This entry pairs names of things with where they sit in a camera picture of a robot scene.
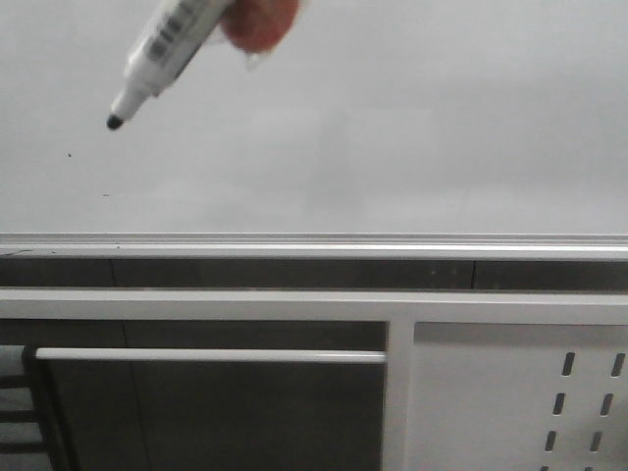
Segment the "white whiteboard marker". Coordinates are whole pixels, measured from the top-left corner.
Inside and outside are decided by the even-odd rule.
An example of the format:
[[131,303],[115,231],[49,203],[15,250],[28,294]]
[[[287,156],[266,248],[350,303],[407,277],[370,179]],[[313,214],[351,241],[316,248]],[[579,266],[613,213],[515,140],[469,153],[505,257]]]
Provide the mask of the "white whiteboard marker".
[[159,96],[182,74],[207,41],[231,1],[165,1],[131,49],[124,86],[114,99],[106,126],[115,131],[146,100]]

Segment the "aluminium whiteboard tray rail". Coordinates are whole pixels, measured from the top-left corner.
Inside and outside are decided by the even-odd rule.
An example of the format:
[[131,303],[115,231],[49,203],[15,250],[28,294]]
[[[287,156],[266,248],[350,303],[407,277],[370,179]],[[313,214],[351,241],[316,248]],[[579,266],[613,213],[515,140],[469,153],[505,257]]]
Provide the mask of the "aluminium whiteboard tray rail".
[[45,234],[1,236],[4,258],[305,258],[612,261],[624,235]]

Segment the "white whiteboard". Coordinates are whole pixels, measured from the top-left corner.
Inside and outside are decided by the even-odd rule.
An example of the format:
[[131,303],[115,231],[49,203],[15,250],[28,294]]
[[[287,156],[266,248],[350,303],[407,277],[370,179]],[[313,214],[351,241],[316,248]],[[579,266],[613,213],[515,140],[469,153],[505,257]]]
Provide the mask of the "white whiteboard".
[[1,5],[3,233],[623,235],[623,1],[310,1],[105,122],[152,1]]

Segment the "white horizontal rod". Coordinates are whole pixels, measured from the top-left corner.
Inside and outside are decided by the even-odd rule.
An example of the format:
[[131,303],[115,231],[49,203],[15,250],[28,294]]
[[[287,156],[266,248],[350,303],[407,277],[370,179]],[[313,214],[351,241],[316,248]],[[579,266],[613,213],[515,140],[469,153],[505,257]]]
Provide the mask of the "white horizontal rod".
[[385,364],[381,351],[294,349],[179,349],[41,347],[40,360],[130,362],[249,362]]

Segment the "red round magnet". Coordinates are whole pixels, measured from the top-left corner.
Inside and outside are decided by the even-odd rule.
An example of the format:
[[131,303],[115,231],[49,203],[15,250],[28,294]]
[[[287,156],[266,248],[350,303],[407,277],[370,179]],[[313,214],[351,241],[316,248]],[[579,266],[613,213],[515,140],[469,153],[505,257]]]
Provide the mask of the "red round magnet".
[[258,67],[287,36],[297,21],[296,0],[234,1],[220,20],[227,41],[245,58],[249,70]]

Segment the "black slatted chair back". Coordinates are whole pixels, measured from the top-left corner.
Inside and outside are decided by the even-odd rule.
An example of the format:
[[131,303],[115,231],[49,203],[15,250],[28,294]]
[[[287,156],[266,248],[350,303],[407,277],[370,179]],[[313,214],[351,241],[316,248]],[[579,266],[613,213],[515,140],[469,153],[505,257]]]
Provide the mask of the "black slatted chair back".
[[79,469],[50,371],[29,345],[1,347],[1,468]]

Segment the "white metal stand frame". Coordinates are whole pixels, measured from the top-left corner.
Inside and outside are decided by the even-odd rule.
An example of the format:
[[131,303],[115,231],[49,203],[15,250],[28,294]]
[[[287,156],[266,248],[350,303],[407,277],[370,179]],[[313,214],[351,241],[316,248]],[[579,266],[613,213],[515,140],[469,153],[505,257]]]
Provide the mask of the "white metal stand frame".
[[7,319],[383,321],[389,326],[383,466],[406,467],[414,331],[419,323],[620,326],[623,294],[277,292],[5,288]]

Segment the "white perforated metal panel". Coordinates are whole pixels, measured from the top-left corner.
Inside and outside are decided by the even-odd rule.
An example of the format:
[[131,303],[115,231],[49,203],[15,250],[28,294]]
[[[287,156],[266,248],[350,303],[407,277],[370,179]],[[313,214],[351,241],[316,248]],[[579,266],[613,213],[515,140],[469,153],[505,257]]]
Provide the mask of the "white perforated metal panel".
[[627,331],[419,323],[410,470],[623,470]]

